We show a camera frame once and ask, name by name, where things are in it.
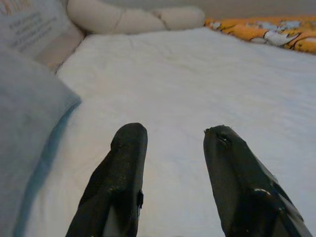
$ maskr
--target white pillow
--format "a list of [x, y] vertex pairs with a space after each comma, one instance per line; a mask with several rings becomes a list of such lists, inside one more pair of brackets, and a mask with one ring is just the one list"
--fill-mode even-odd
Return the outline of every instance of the white pillow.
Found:
[[69, 0], [70, 19], [98, 34], [137, 34], [150, 31], [184, 30], [204, 25], [204, 12], [194, 6], [156, 9], [121, 8], [100, 0]]
[[152, 13], [172, 31], [202, 27], [205, 21], [205, 13], [196, 6], [154, 9]]
[[137, 34], [150, 31], [164, 31], [163, 22], [149, 12], [142, 9], [127, 9], [114, 33]]
[[94, 33], [111, 33], [124, 9], [99, 0], [69, 0], [69, 18], [80, 27]]

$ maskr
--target light blue pillow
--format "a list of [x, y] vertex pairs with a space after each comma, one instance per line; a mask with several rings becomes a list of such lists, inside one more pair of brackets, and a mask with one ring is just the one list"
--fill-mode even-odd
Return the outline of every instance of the light blue pillow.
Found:
[[0, 45], [1, 237], [13, 236], [28, 182], [48, 138], [79, 102], [46, 67]]

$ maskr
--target orange patterned fabric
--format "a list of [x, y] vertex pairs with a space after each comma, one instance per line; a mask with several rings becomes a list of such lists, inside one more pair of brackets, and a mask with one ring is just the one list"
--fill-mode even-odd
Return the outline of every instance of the orange patterned fabric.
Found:
[[207, 19], [212, 30], [239, 39], [316, 54], [316, 16]]

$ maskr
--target black object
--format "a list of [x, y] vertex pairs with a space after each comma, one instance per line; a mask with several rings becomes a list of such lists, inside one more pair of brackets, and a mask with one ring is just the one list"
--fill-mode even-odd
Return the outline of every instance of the black object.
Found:
[[143, 204], [147, 131], [130, 123], [115, 134], [111, 150], [91, 175], [67, 237], [135, 237]]
[[227, 237], [312, 237], [275, 177], [231, 128], [207, 129], [204, 154]]

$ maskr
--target beige pillow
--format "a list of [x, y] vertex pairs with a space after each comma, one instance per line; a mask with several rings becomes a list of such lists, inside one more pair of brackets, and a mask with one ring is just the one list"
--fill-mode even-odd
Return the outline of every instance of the beige pillow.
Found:
[[94, 33], [141, 33], [165, 30], [163, 23], [141, 9], [126, 9], [99, 0], [69, 0], [70, 19]]
[[113, 33], [137, 34], [166, 30], [162, 21], [142, 9], [127, 9]]
[[84, 34], [69, 20], [66, 0], [0, 0], [0, 44], [55, 71]]
[[146, 12], [114, 6], [100, 0], [69, 0], [67, 10], [73, 22], [98, 34], [192, 29], [202, 27], [205, 20], [204, 12], [194, 6]]
[[202, 27], [205, 21], [204, 12], [195, 6], [154, 9], [152, 13], [172, 31]]
[[124, 9], [99, 0], [69, 0], [69, 18], [94, 33], [110, 33], [117, 26]]

